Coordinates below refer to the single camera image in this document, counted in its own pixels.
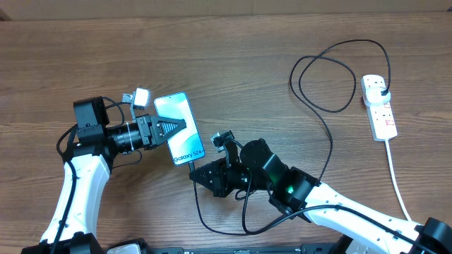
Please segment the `blue screen Galaxy smartphone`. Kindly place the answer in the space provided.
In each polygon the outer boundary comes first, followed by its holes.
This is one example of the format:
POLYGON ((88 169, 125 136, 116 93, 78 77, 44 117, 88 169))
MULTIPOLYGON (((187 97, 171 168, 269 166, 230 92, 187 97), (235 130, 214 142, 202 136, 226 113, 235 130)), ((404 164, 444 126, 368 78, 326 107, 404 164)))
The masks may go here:
POLYGON ((189 98, 185 92, 178 92, 154 100, 158 116, 179 120, 181 123, 163 123, 165 131, 176 129, 167 140, 174 165, 182 165, 205 156, 205 150, 198 133, 189 98))

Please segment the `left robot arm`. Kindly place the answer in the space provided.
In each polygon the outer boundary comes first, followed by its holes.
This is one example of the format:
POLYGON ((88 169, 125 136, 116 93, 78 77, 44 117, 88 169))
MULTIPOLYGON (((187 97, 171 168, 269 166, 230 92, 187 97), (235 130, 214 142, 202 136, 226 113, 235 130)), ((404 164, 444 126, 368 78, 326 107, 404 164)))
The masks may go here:
POLYGON ((148 114, 109 126, 106 97, 74 102, 76 124, 62 136, 64 183, 54 216, 40 242, 23 253, 103 253, 96 239, 103 190, 122 153, 152 150, 186 128, 183 119, 148 114))

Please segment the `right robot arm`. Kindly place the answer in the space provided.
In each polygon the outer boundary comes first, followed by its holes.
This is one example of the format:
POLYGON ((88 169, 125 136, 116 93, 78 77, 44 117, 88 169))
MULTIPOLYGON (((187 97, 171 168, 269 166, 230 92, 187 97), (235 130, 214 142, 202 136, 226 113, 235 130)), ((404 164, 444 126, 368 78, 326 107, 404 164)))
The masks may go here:
POLYGON ((262 234, 299 217, 338 231, 377 253, 451 252, 449 225, 433 217, 418 224, 361 205, 318 178, 282 163, 264 139, 240 145, 236 140, 215 138, 214 144, 225 157, 202 167, 191 164, 189 178, 219 198, 233 190, 266 191, 269 203, 281 213, 261 229, 244 227, 246 235, 262 234))

